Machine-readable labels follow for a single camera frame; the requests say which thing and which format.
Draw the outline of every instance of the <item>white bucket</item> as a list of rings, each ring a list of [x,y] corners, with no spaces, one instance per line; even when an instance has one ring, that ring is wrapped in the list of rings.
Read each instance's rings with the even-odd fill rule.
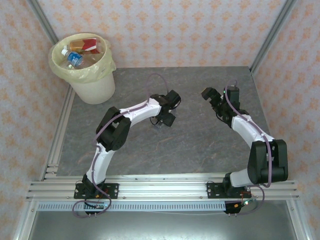
[[[99,38],[104,53],[95,54],[98,61],[84,69],[65,69],[60,64],[65,60],[61,51],[65,45],[76,39]],[[112,59],[110,43],[92,33],[78,33],[68,36],[53,46],[49,53],[51,70],[73,87],[75,92],[87,104],[101,104],[112,97],[115,92],[113,71],[116,65]]]
[[[102,104],[115,92],[115,81],[112,72],[95,82],[76,83],[70,82],[80,99],[87,104]]]

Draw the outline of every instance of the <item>trash bag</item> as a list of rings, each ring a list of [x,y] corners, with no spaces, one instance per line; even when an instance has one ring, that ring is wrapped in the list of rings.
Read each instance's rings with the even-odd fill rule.
[[[77,39],[99,38],[103,48],[102,53],[94,54],[97,62],[90,67],[83,69],[65,69],[60,67],[61,63],[66,59],[61,51],[65,45]],[[68,83],[87,84],[99,81],[116,70],[115,62],[112,59],[109,41],[92,33],[79,33],[68,36],[54,45],[49,52],[49,65],[52,72],[59,78],[64,79]]]

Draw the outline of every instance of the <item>black mounting plate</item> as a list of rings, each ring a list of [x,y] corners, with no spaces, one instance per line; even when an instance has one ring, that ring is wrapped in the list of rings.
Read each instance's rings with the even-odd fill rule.
[[[241,192],[245,192],[243,194],[243,198],[250,199],[251,194],[246,193],[245,187],[238,188],[238,194],[233,194],[232,196],[228,196],[222,182],[208,182],[206,184],[206,193],[208,195],[208,199],[241,199]]]
[[[105,191],[111,199],[117,199],[119,193],[119,183],[104,183],[102,187],[100,187],[103,191]],[[88,197],[85,195],[85,185],[80,182],[75,185],[74,190],[74,199],[106,199],[107,197],[99,192],[99,195],[94,197]]]

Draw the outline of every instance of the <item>gray tabletop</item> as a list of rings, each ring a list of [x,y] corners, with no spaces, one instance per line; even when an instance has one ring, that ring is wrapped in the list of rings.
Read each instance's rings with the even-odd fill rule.
[[[128,108],[146,100],[145,82],[151,73],[167,79],[169,89],[181,96],[172,113],[171,127],[153,126],[146,119],[133,126],[126,143],[118,150],[108,175],[181,174],[233,172],[247,167],[250,148],[226,124],[219,121],[208,101],[201,97],[206,87],[222,93],[229,80],[237,80],[241,108],[267,133],[268,127],[258,93],[245,66],[119,68],[113,72],[115,93],[98,105],[84,103],[76,95],[64,137],[58,176],[81,176],[94,156],[96,128],[110,107]],[[165,94],[158,76],[152,78],[152,94]]]

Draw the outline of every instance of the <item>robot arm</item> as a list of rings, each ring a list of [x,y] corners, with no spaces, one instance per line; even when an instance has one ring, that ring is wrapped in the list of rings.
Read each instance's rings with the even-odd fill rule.
[[[241,187],[268,182],[267,146],[263,136],[268,140],[271,147],[272,160],[272,182],[285,181],[288,178],[287,145],[283,140],[276,140],[266,134],[251,119],[248,112],[240,109],[239,88],[228,86],[227,92],[221,96],[217,90],[207,87],[202,93],[216,113],[217,118],[236,131],[250,147],[250,156],[247,168],[227,173],[223,179],[224,190],[229,197],[233,193],[238,194]],[[232,106],[247,119],[238,116],[229,106],[226,96]]]
[[[112,118],[117,115],[121,116],[115,119],[97,138],[97,150],[94,158],[96,158],[97,155],[98,156],[95,161],[93,177],[94,182],[98,187],[104,184],[106,171],[111,158],[115,152],[125,144],[130,128],[151,117],[156,118],[159,123],[171,127],[176,117],[170,113],[170,111],[177,107],[180,101],[181,98],[179,94],[174,90],[171,90],[167,95],[154,94],[148,100],[135,106],[123,109],[111,107],[106,112],[96,129],[96,133],[98,133]],[[85,186],[84,195],[86,199],[94,198],[97,195],[92,180],[92,164],[82,179]]]

